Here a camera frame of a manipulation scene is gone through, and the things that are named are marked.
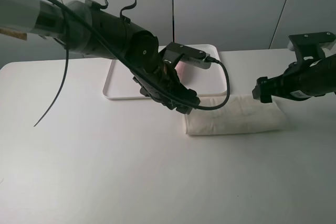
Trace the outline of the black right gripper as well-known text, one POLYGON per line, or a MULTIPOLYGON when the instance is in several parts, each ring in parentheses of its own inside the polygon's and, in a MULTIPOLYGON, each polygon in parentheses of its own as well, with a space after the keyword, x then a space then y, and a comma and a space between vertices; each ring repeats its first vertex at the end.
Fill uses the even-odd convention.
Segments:
POLYGON ((272 103, 272 97, 304 101, 335 93, 335 61, 292 63, 277 77, 260 77, 252 90, 253 98, 272 103))

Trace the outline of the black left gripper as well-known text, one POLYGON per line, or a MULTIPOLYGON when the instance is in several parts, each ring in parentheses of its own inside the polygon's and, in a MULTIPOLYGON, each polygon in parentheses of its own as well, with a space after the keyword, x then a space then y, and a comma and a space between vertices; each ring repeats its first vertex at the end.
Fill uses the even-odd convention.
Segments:
POLYGON ((181 84, 175 71, 155 69, 133 72, 133 80, 140 85, 140 94, 162 104, 169 110, 189 114, 200 105, 196 91, 181 84))

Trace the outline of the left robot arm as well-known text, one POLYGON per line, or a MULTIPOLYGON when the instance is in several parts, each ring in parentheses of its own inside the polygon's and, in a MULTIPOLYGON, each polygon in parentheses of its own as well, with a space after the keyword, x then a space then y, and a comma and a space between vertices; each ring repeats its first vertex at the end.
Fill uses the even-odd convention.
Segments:
POLYGON ((165 48, 148 30, 91 1, 1 0, 1 27, 59 40, 73 53, 118 60, 133 74, 140 93, 183 114, 200 99, 183 86, 175 66, 181 56, 165 48))

